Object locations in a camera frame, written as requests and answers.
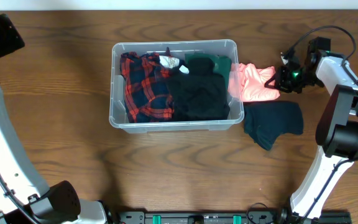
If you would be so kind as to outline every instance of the green clamp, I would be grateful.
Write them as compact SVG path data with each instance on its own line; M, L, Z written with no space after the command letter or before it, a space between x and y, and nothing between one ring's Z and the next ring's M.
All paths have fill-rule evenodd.
M233 224L241 224L241 216L233 215Z
M161 224L161 216L153 215L153 224Z

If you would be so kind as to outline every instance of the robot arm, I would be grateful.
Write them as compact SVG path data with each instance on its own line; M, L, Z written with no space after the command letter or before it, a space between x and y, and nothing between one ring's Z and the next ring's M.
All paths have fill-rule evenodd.
M24 46L12 22L0 15L0 57ZM27 157L9 120L0 87L0 223L104 224L101 202L79 199L63 181L49 187Z
M335 184L358 160L358 122L348 120L349 115L358 117L358 78L344 56L331 53L328 44L321 37L312 40L309 61L301 69L301 75L322 81L331 97L316 130L319 146L312 166L290 198L293 220L318 220Z

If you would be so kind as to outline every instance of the green clothing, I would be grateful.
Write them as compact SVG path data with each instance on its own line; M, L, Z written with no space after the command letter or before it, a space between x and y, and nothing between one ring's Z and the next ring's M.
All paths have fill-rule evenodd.
M204 53L194 53L194 54L185 54L185 62L186 64L189 60L194 58L210 58L214 63L214 73L220 74L224 78L224 86L226 87L229 85L229 75L231 70L231 60L227 56L217 56L217 55L210 55Z

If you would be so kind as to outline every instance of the dark teal cloth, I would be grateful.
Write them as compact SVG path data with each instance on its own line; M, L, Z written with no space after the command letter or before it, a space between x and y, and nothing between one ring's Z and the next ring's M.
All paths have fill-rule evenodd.
M281 134L303 134L303 117L298 103L268 101L244 106L244 132L266 150Z

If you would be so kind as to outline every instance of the pink clothing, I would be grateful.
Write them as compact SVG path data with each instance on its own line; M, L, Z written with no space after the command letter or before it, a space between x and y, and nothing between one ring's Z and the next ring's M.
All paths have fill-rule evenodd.
M237 71L238 82L234 80L234 75L230 75L228 91L230 95L243 102L275 100L280 96L278 90L265 87L265 82L275 73L274 67L256 69L254 64L239 64Z

